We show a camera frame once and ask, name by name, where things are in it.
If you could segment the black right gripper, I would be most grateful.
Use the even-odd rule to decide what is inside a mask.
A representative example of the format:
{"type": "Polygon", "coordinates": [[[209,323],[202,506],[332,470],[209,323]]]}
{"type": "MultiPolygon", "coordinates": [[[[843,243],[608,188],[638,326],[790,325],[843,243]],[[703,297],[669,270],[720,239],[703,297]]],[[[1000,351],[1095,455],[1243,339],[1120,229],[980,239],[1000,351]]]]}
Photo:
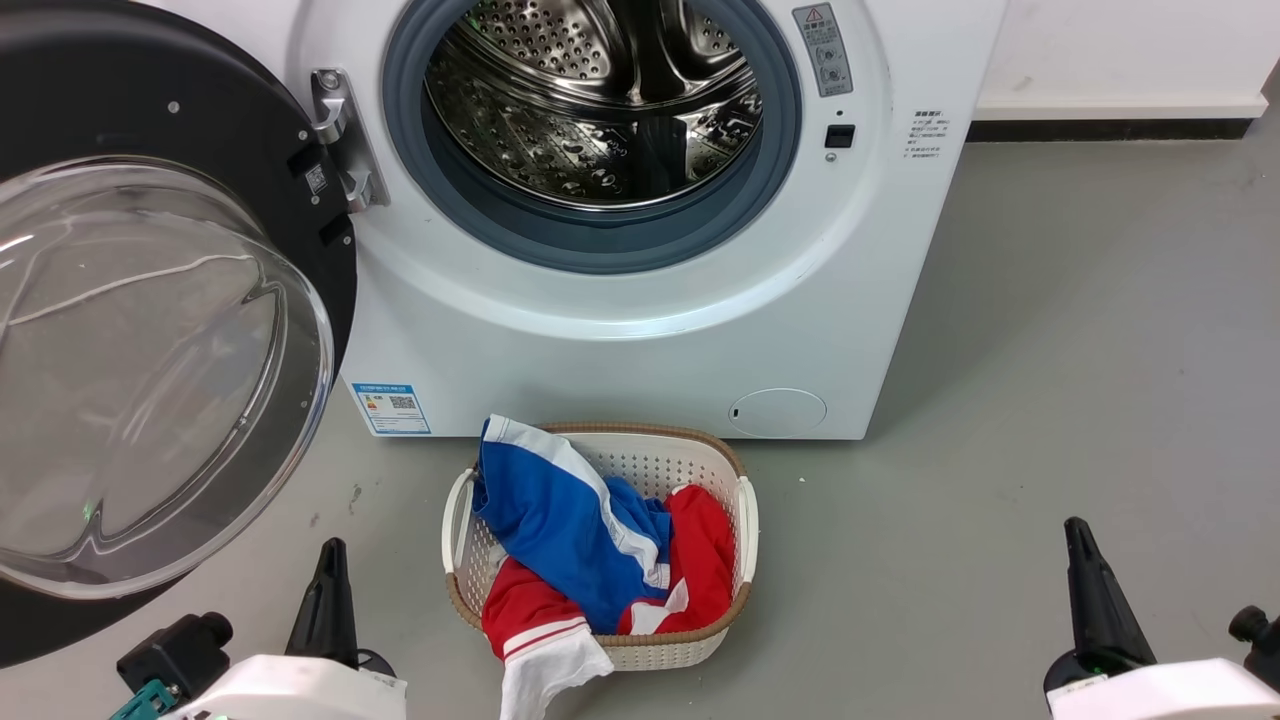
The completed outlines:
{"type": "Polygon", "coordinates": [[[1046,671],[1047,700],[1073,683],[1157,664],[1091,525],[1080,518],[1069,518],[1064,530],[1074,648],[1060,655],[1046,671]]]}

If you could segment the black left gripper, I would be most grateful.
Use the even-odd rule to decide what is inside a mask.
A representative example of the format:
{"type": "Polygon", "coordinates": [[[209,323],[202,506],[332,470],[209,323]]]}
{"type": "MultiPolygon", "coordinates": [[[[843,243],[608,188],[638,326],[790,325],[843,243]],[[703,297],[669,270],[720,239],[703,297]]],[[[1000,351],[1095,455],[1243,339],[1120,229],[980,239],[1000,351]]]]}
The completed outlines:
{"type": "Polygon", "coordinates": [[[358,650],[347,551],[340,538],[330,538],[321,547],[285,643],[285,655],[325,659],[346,667],[397,678],[396,670],[381,655],[358,650]]]}

